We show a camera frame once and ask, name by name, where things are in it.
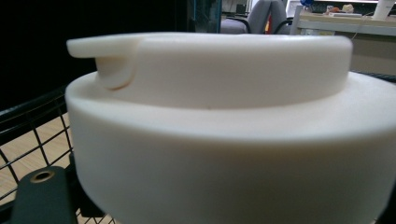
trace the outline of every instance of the screw hole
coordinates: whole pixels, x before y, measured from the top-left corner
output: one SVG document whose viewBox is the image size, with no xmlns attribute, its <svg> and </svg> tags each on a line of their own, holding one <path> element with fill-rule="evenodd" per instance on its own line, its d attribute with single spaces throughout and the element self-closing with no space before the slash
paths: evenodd
<svg viewBox="0 0 396 224">
<path fill-rule="evenodd" d="M 53 171 L 43 171 L 34 175 L 30 181 L 37 184 L 51 179 L 54 175 L 55 173 Z"/>
</svg>

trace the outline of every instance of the chair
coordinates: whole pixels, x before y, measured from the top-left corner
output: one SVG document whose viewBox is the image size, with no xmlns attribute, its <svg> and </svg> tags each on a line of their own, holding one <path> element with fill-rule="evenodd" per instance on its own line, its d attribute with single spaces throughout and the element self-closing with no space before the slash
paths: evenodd
<svg viewBox="0 0 396 224">
<path fill-rule="evenodd" d="M 281 0 L 271 0 L 271 26 L 270 35 L 289 35 L 292 18 L 287 18 L 285 5 Z"/>
<path fill-rule="evenodd" d="M 271 0 L 260 0 L 246 19 L 227 17 L 221 22 L 222 34 L 263 34 L 270 14 Z"/>
</svg>

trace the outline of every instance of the desk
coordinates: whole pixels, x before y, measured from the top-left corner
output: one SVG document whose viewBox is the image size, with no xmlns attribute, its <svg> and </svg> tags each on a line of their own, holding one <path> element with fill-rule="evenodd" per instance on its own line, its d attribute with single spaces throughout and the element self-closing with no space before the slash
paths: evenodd
<svg viewBox="0 0 396 224">
<path fill-rule="evenodd" d="M 351 69 L 396 76 L 396 18 L 331 17 L 302 11 L 298 35 L 344 35 L 352 39 Z"/>
</svg>

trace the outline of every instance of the white plastic container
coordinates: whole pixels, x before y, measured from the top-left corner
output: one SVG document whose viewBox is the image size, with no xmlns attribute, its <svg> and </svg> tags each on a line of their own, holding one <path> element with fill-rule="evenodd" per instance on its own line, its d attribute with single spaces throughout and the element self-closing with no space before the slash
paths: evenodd
<svg viewBox="0 0 396 224">
<path fill-rule="evenodd" d="M 373 15 L 373 20 L 384 21 L 394 5 L 395 5 L 395 0 L 378 0 Z"/>
<path fill-rule="evenodd" d="M 68 41 L 78 178 L 121 223 L 370 223 L 396 175 L 396 87 L 341 36 Z"/>
</svg>

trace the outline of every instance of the flip-top spout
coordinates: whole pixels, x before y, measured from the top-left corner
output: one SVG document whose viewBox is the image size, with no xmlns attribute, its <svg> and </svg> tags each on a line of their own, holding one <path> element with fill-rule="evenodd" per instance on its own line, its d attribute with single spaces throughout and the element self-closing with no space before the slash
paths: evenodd
<svg viewBox="0 0 396 224">
<path fill-rule="evenodd" d="M 183 33 L 99 36 L 67 46 L 74 57 L 95 58 L 97 80 L 122 100 L 213 108 L 335 94 L 344 88 L 352 50 L 341 36 Z"/>
</svg>

